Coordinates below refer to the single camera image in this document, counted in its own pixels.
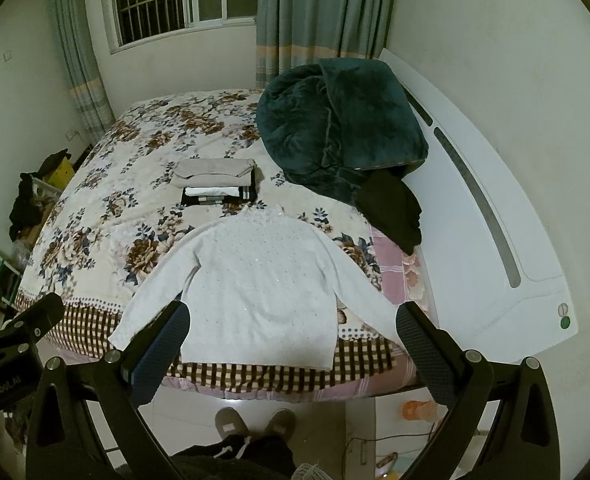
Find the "blue-gray curtain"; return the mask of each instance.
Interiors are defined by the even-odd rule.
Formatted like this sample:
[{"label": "blue-gray curtain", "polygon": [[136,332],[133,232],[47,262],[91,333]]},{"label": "blue-gray curtain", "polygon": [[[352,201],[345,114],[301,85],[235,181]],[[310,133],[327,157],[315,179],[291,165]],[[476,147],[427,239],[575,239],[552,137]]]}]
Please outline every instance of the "blue-gray curtain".
[{"label": "blue-gray curtain", "polygon": [[94,144],[115,122],[115,117],[92,49],[86,3],[84,0],[48,0],[48,3],[70,95],[88,141]]},{"label": "blue-gray curtain", "polygon": [[392,0],[258,0],[257,85],[325,57],[377,57]]}]

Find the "metal screw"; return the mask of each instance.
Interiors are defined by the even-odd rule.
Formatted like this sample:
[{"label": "metal screw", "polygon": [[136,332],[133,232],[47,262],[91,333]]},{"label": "metal screw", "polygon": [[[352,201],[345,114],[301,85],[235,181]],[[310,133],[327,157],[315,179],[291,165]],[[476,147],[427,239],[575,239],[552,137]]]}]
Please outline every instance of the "metal screw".
[{"label": "metal screw", "polygon": [[477,350],[466,351],[466,359],[472,363],[478,363],[482,360],[482,355]]},{"label": "metal screw", "polygon": [[107,363],[116,363],[121,359],[121,352],[119,350],[111,350],[104,356]]},{"label": "metal screw", "polygon": [[537,370],[539,368],[539,361],[537,361],[534,357],[526,357],[526,366],[528,368],[532,368],[533,370]]},{"label": "metal screw", "polygon": [[48,370],[54,370],[60,363],[61,359],[59,357],[51,357],[46,363],[46,368],[48,368]]}]

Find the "brown slipper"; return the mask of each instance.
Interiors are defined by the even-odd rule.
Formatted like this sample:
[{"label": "brown slipper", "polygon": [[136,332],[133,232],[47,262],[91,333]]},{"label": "brown slipper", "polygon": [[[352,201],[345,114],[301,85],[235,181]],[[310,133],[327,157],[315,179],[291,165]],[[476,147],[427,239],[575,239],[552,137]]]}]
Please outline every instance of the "brown slipper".
[{"label": "brown slipper", "polygon": [[277,435],[284,442],[288,442],[293,436],[293,433],[295,433],[296,420],[295,413],[290,410],[279,410],[272,416],[272,419],[264,430],[264,434]]},{"label": "brown slipper", "polygon": [[235,408],[227,406],[222,408],[215,415],[215,427],[219,436],[224,440],[229,435],[248,436],[249,431],[242,416]]}]

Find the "headboard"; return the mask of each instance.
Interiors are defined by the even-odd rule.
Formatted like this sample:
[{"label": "headboard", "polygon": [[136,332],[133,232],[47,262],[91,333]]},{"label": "headboard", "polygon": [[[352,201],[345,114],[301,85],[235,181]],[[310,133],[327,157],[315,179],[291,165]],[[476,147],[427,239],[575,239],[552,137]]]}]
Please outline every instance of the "headboard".
[{"label": "headboard", "polygon": [[562,267],[526,194],[486,138],[389,50],[428,141],[404,181],[422,206],[422,253],[440,328],[462,348],[516,362],[577,333]]}]

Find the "white wall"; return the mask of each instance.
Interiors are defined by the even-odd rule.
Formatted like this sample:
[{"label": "white wall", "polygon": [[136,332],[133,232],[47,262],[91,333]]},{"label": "white wall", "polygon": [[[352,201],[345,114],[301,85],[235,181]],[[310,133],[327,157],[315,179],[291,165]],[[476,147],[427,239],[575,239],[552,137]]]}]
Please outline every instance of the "white wall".
[{"label": "white wall", "polygon": [[102,0],[86,0],[92,46],[116,116],[136,101],[194,90],[254,88],[255,26],[184,32],[110,53]]},{"label": "white wall", "polygon": [[[37,171],[64,148],[75,160],[86,145],[79,136],[66,140],[68,129],[82,127],[46,11],[46,0],[6,0],[0,7],[0,249],[7,253],[19,174]],[[12,58],[4,62],[7,50]]]},{"label": "white wall", "polygon": [[590,13],[580,0],[395,0],[388,48],[484,133],[564,267],[580,332],[538,358],[572,478],[590,456]]}]

